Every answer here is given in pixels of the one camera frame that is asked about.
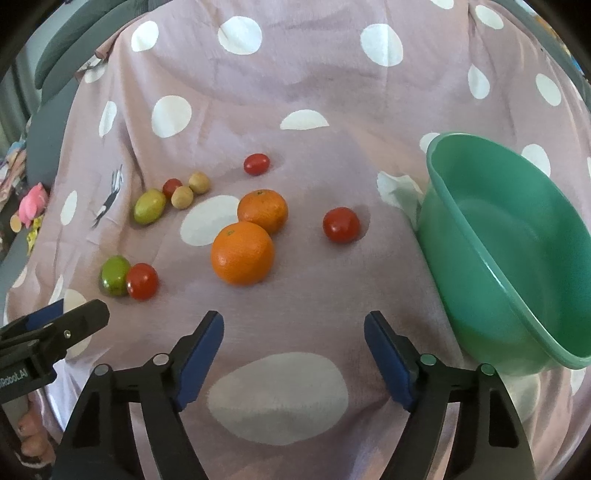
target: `bowl rim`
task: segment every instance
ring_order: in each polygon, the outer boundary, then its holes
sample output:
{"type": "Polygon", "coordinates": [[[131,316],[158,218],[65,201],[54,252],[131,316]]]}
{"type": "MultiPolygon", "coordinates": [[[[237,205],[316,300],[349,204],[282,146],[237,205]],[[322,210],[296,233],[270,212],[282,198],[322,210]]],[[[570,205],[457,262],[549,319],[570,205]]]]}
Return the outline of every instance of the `bowl rim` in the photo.
{"type": "Polygon", "coordinates": [[[497,265],[496,261],[492,258],[492,255],[488,252],[480,238],[477,236],[476,232],[474,232],[474,230],[464,217],[463,213],[457,206],[455,200],[452,197],[452,194],[447,189],[445,181],[439,175],[435,167],[433,167],[432,157],[437,151],[437,146],[441,141],[445,140],[448,137],[476,138],[479,141],[497,145],[501,147],[503,150],[506,150],[511,154],[516,155],[518,158],[521,159],[521,161],[526,162],[533,168],[533,170],[531,170],[532,174],[538,176],[539,181],[545,182],[551,189],[553,189],[559,195],[560,198],[562,198],[567,203],[568,207],[574,213],[575,218],[580,222],[582,227],[584,227],[584,231],[587,232],[587,237],[589,238],[589,242],[591,243],[591,235],[589,234],[589,230],[587,229],[586,225],[581,219],[579,213],[570,203],[568,198],[565,197],[564,193],[554,184],[552,180],[550,180],[550,178],[544,172],[542,172],[538,167],[533,165],[529,160],[527,160],[523,156],[519,155],[518,153],[512,151],[511,149],[497,142],[494,142],[484,137],[480,137],[478,135],[467,134],[465,132],[449,132],[435,137],[435,139],[432,140],[427,149],[427,170],[429,172],[431,184],[435,192],[437,193],[439,198],[441,198],[441,201],[443,202],[444,206],[451,214],[453,220],[456,222],[456,225],[461,234],[467,240],[468,244],[473,248],[476,255],[478,255],[480,260],[484,263],[485,267],[488,269],[490,274],[493,276],[493,278],[496,280],[496,282],[499,284],[499,286],[505,293],[509,301],[509,304],[511,305],[511,309],[516,314],[516,316],[519,317],[521,323],[525,326],[529,333],[538,341],[538,343],[541,344],[541,347],[550,357],[559,361],[559,363],[561,363],[565,367],[571,369],[581,369],[587,367],[591,364],[591,355],[582,357],[568,351],[565,347],[558,343],[558,341],[556,341],[556,339],[550,334],[550,332],[548,332],[544,325],[541,324],[538,318],[527,306],[525,301],[521,298],[519,293],[517,293],[516,289],[513,287],[511,282],[507,279],[505,274],[502,272],[501,268],[497,265]]]}

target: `beige ball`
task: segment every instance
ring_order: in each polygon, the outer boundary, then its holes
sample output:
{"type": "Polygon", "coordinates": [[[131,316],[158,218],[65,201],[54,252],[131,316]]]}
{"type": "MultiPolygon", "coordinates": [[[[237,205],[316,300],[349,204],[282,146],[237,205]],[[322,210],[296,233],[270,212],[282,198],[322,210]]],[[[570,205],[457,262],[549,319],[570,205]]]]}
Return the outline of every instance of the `beige ball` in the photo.
{"type": "Polygon", "coordinates": [[[21,231],[22,223],[18,215],[14,214],[10,217],[10,228],[14,233],[21,231]]]}
{"type": "Polygon", "coordinates": [[[193,203],[193,191],[186,186],[179,187],[174,191],[170,202],[176,209],[184,210],[193,203]]]}
{"type": "Polygon", "coordinates": [[[209,178],[202,171],[196,171],[191,175],[191,178],[189,178],[189,186],[196,195],[207,193],[211,188],[211,185],[209,178]]]}

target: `small round fruit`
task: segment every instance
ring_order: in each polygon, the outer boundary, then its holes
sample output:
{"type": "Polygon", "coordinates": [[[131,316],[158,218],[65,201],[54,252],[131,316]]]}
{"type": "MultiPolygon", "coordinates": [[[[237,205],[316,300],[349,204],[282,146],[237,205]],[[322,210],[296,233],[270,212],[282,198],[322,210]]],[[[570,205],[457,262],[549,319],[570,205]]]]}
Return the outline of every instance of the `small round fruit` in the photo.
{"type": "Polygon", "coordinates": [[[269,170],[271,160],[264,153],[254,153],[244,161],[244,171],[249,175],[256,177],[269,170]]]}
{"type": "Polygon", "coordinates": [[[125,257],[116,255],[108,259],[100,271],[103,288],[109,295],[127,295],[126,278],[131,265],[125,257]]]}
{"type": "Polygon", "coordinates": [[[335,243],[348,244],[356,240],[361,230],[356,213],[347,207],[338,207],[329,211],[322,222],[324,233],[335,243]]]}
{"type": "Polygon", "coordinates": [[[170,201],[173,207],[184,210],[193,203],[193,191],[189,187],[179,187],[174,191],[170,201]]]}
{"type": "Polygon", "coordinates": [[[159,283],[156,270],[147,263],[138,263],[127,272],[127,292],[135,300],[151,299],[159,283]]]}
{"type": "Polygon", "coordinates": [[[16,213],[10,217],[10,229],[14,233],[18,233],[22,229],[21,219],[18,217],[16,213]]]}
{"type": "Polygon", "coordinates": [[[169,179],[166,181],[166,183],[164,183],[164,186],[162,187],[162,193],[164,193],[164,196],[170,200],[173,197],[174,191],[182,186],[183,182],[179,179],[169,179]]]}
{"type": "Polygon", "coordinates": [[[189,178],[189,186],[196,195],[203,195],[209,191],[212,183],[209,181],[207,175],[205,175],[202,171],[196,171],[189,178]]]}
{"type": "Polygon", "coordinates": [[[149,225],[160,218],[165,206],[164,193],[157,189],[149,189],[135,202],[134,219],[140,225],[149,225]]]}
{"type": "Polygon", "coordinates": [[[273,190],[255,190],[238,204],[238,220],[252,222],[272,235],[285,225],[289,211],[285,199],[273,190]]]}
{"type": "Polygon", "coordinates": [[[275,247],[265,230],[250,222],[228,225],[212,244],[212,267],[230,285],[253,285],[273,266],[275,247]]]}

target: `white polka dot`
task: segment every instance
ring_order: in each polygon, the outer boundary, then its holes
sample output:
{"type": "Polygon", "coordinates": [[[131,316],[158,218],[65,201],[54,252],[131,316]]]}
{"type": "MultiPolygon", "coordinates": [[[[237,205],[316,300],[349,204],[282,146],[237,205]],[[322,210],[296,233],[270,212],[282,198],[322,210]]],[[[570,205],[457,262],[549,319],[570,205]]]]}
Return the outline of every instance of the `white polka dot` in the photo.
{"type": "Polygon", "coordinates": [[[477,100],[486,98],[491,91],[491,84],[475,65],[472,65],[468,70],[468,86],[472,96],[477,100]]]}
{"type": "Polygon", "coordinates": [[[431,145],[431,142],[433,140],[435,140],[438,136],[439,136],[439,134],[435,133],[435,132],[431,132],[430,134],[423,135],[421,141],[418,143],[418,146],[421,147],[421,150],[424,153],[427,153],[427,149],[429,148],[429,145],[431,145]]]}
{"type": "MultiPolygon", "coordinates": [[[[74,310],[75,308],[84,305],[86,299],[76,290],[67,289],[64,294],[64,313],[74,310]]],[[[90,345],[92,335],[71,346],[66,353],[66,360],[75,358],[80,355],[90,345]]]]}
{"type": "Polygon", "coordinates": [[[231,433],[251,442],[290,445],[331,429],[349,405],[336,365],[313,353],[281,353],[218,380],[207,406],[231,433]]]}
{"type": "Polygon", "coordinates": [[[579,92],[579,89],[577,87],[575,87],[574,82],[571,79],[569,79],[569,82],[570,82],[570,86],[573,88],[574,94],[577,96],[577,98],[579,100],[583,100],[583,97],[581,97],[581,92],[579,92]]]}
{"type": "Polygon", "coordinates": [[[527,3],[525,3],[525,0],[515,0],[515,3],[519,5],[523,10],[528,12],[532,17],[538,16],[535,10],[531,8],[527,3]]]}
{"type": "Polygon", "coordinates": [[[131,50],[144,51],[151,49],[158,40],[158,25],[151,20],[142,23],[131,35],[131,50]]]}
{"type": "Polygon", "coordinates": [[[526,377],[501,375],[501,378],[515,405],[519,419],[528,420],[534,414],[540,400],[540,376],[538,374],[526,377]]]}
{"type": "Polygon", "coordinates": [[[583,385],[585,373],[587,373],[586,368],[570,371],[570,389],[573,395],[575,395],[575,393],[579,391],[579,388],[581,388],[581,385],[583,385]]]}
{"type": "Polygon", "coordinates": [[[500,30],[505,26],[501,16],[492,8],[488,8],[484,5],[476,6],[476,16],[480,19],[482,23],[488,25],[491,28],[494,28],[495,30],[500,30]]]}
{"type": "Polygon", "coordinates": [[[99,63],[101,63],[101,59],[99,57],[97,57],[96,55],[93,55],[92,57],[90,57],[88,60],[86,60],[84,62],[84,65],[82,65],[82,67],[80,67],[77,71],[78,72],[83,72],[85,70],[89,70],[89,69],[93,69],[94,67],[96,67],[99,63]]]}
{"type": "Polygon", "coordinates": [[[261,48],[262,31],[252,18],[232,17],[217,31],[220,45],[236,55],[250,55],[261,48]]]}
{"type": "Polygon", "coordinates": [[[279,128],[282,130],[310,130],[328,126],[326,118],[316,110],[297,110],[287,115],[279,128]]]}
{"type": "Polygon", "coordinates": [[[16,282],[14,283],[14,285],[12,285],[12,288],[18,288],[18,287],[20,287],[25,282],[25,277],[26,276],[27,276],[27,267],[25,267],[23,269],[23,271],[18,276],[18,278],[17,278],[16,282]]]}
{"type": "Polygon", "coordinates": [[[68,195],[68,198],[66,198],[66,201],[64,202],[64,206],[61,208],[60,220],[63,226],[68,225],[74,218],[76,205],[78,205],[78,192],[74,190],[68,195]]]}
{"type": "Polygon", "coordinates": [[[560,93],[560,89],[553,80],[548,78],[546,75],[539,73],[535,77],[535,84],[546,102],[552,106],[560,105],[560,102],[562,101],[562,95],[560,93]]]}
{"type": "Polygon", "coordinates": [[[404,57],[400,37],[384,23],[365,27],[361,32],[361,48],[372,62],[382,67],[398,65],[404,57]]]}
{"type": "Polygon", "coordinates": [[[182,132],[191,121],[191,104],[183,97],[162,97],[152,111],[152,130],[160,138],[168,138],[182,132]]]}
{"type": "Polygon", "coordinates": [[[431,0],[431,2],[433,2],[438,7],[444,8],[445,10],[453,8],[453,0],[431,0]]]}
{"type": "Polygon", "coordinates": [[[84,81],[86,83],[96,82],[101,78],[107,70],[106,62],[101,63],[98,67],[94,67],[90,70],[86,70],[84,73],[84,81]]]}
{"type": "Polygon", "coordinates": [[[238,200],[230,195],[218,195],[195,205],[181,225],[181,239],[188,245],[211,245],[218,233],[238,221],[238,200]]]}
{"type": "Polygon", "coordinates": [[[423,200],[423,193],[417,183],[408,175],[393,177],[381,171],[378,173],[377,185],[382,201],[406,213],[416,229],[418,207],[423,200]]]}
{"type": "Polygon", "coordinates": [[[532,143],[523,149],[521,155],[550,177],[550,160],[541,146],[532,143]]]}
{"type": "Polygon", "coordinates": [[[48,305],[51,305],[52,303],[55,303],[59,300],[60,295],[61,295],[61,289],[63,288],[63,286],[64,286],[64,277],[62,277],[60,275],[56,281],[56,286],[53,287],[53,292],[51,293],[51,297],[49,298],[49,301],[47,302],[48,305]]]}
{"type": "Polygon", "coordinates": [[[109,133],[111,128],[113,128],[113,122],[115,121],[116,115],[117,105],[115,105],[115,102],[107,102],[99,122],[99,136],[101,138],[103,138],[107,133],[109,133]]]}

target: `green plastic bowl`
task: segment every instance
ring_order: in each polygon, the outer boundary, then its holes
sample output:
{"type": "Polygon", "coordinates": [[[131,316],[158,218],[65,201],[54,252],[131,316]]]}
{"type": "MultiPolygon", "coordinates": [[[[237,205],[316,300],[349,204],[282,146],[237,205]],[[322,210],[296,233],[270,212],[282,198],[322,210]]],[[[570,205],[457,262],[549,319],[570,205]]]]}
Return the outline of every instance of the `green plastic bowl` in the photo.
{"type": "Polygon", "coordinates": [[[490,140],[445,134],[418,241],[461,347],[511,375],[591,364],[591,236],[536,166],[490,140]]]}

